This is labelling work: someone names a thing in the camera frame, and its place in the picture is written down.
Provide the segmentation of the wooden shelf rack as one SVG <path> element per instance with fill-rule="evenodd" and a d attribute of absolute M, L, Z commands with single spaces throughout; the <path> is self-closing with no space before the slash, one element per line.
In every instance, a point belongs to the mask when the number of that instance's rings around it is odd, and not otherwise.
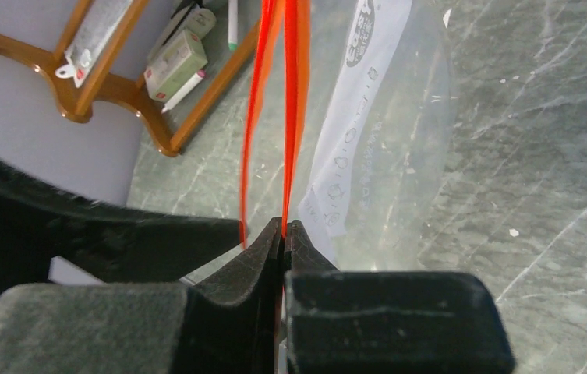
<path fill-rule="evenodd" d="M 94 1 L 76 2 L 54 50 L 49 51 L 32 44 L 0 34 L 0 55 L 21 63 L 42 76 L 50 86 L 58 111 L 63 118 L 77 123 L 89 122 L 95 101 L 117 104 L 140 118 L 158 151 L 175 157 L 196 135 L 206 117 L 217 107 L 217 103 L 235 80 L 239 71 L 252 56 L 256 48 L 260 17 L 245 17 L 250 26 L 236 51 L 232 52 L 221 69 L 208 83 L 205 92 L 197 99 L 179 128 L 171 132 L 167 117 L 147 94 L 145 79 L 127 79 L 110 72 L 118 53 L 123 49 L 128 36 L 140 19 L 146 1 L 131 1 L 126 13 L 118 20 L 118 27 L 110 33 L 108 46 L 101 53 L 97 67 L 90 72 L 80 88 L 58 78 L 55 70 L 64 62 L 64 51 L 82 29 L 83 22 L 90 17 Z"/>

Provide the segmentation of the clear packaged ruler set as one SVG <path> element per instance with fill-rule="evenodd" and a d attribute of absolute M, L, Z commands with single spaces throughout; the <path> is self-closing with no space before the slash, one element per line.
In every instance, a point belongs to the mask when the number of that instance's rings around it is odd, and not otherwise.
<path fill-rule="evenodd" d="M 73 79 L 75 87 L 80 88 L 132 3 L 132 0 L 92 1 L 64 52 L 67 63 L 60 66 L 55 75 L 60 79 Z"/>

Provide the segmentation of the green staple box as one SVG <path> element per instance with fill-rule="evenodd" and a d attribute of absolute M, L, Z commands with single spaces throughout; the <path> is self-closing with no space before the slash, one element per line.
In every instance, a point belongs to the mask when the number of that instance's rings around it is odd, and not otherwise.
<path fill-rule="evenodd" d="M 183 29 L 147 63 L 143 77 L 149 97 L 166 102 L 207 63 L 201 38 Z"/>

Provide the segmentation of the green capped white marker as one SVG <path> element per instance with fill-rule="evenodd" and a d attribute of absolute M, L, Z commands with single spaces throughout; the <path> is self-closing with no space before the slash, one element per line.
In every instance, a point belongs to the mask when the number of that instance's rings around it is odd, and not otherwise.
<path fill-rule="evenodd" d="M 228 48 L 235 51 L 239 37 L 239 10 L 238 0 L 228 0 Z"/>

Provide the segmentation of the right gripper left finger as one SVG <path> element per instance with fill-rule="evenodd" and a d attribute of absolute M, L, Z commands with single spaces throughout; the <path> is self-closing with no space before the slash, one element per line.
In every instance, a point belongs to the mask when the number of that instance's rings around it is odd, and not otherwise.
<path fill-rule="evenodd" d="M 281 220 L 193 286 L 20 284 L 0 294 L 0 373 L 272 373 Z"/>

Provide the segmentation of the pink capped white marker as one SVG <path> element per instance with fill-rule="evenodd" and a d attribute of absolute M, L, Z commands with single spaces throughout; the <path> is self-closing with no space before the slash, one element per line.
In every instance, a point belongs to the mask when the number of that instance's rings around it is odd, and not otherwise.
<path fill-rule="evenodd" d="M 172 97 L 164 104 L 161 113 L 164 114 L 173 109 L 179 102 L 186 97 L 198 84 L 205 78 L 206 72 L 201 69 L 192 75 Z"/>

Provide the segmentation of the clear zip top bag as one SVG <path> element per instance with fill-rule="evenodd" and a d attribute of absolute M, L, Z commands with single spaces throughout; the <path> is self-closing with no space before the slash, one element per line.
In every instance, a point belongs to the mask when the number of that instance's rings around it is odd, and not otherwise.
<path fill-rule="evenodd" d="M 299 222 L 340 270 L 418 270 L 458 102 L 435 1 L 255 1 L 241 241 Z"/>

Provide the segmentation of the yellow grey tape dispenser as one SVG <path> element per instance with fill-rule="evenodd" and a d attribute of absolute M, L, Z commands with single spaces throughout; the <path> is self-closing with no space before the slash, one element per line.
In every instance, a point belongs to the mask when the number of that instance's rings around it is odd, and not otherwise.
<path fill-rule="evenodd" d="M 190 30 L 198 37 L 204 38 L 214 28 L 216 22 L 216 16 L 203 5 L 202 1 L 181 1 L 175 7 L 167 26 L 148 52 L 147 61 L 152 60 L 158 51 L 183 29 Z"/>

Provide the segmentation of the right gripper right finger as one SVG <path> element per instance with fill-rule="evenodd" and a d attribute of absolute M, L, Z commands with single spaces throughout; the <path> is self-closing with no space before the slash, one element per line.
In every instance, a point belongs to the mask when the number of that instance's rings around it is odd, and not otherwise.
<path fill-rule="evenodd" d="M 337 270 L 293 221 L 284 241 L 290 373 L 512 373 L 486 285 L 456 271 Z"/>

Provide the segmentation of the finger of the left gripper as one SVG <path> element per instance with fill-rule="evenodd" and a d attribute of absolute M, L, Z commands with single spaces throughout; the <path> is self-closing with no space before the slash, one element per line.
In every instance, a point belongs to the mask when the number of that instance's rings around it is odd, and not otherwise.
<path fill-rule="evenodd" d="M 47 282 L 56 256 L 106 283 L 176 281 L 236 247 L 241 227 L 88 199 L 0 159 L 0 294 Z"/>

